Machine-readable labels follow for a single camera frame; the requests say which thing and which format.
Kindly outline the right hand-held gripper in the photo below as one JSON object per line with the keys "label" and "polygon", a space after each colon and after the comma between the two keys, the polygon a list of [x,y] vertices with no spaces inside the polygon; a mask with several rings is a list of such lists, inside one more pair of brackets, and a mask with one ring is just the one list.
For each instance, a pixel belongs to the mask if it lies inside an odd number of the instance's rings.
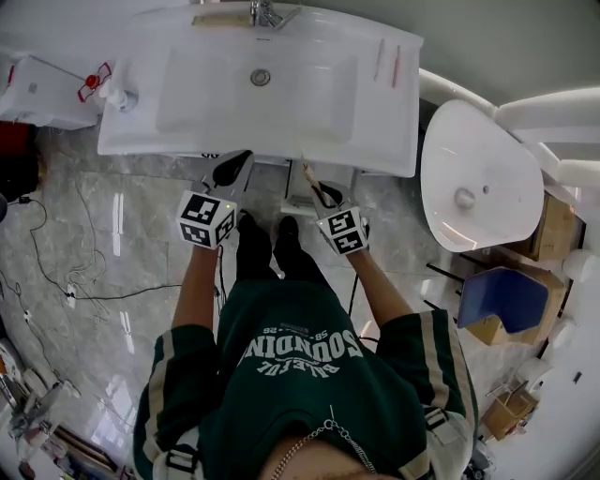
{"label": "right hand-held gripper", "polygon": [[317,182],[311,186],[311,196],[317,227],[337,255],[345,256],[368,247],[366,221],[347,187],[327,181],[325,194]]}

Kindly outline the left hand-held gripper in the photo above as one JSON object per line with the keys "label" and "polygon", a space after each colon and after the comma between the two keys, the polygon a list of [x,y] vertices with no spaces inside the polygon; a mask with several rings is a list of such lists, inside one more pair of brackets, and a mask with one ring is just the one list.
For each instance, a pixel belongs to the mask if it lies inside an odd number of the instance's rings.
{"label": "left hand-held gripper", "polygon": [[217,249],[236,227],[240,199],[254,162],[251,150],[214,158],[200,182],[184,191],[177,209],[181,238],[194,246]]}

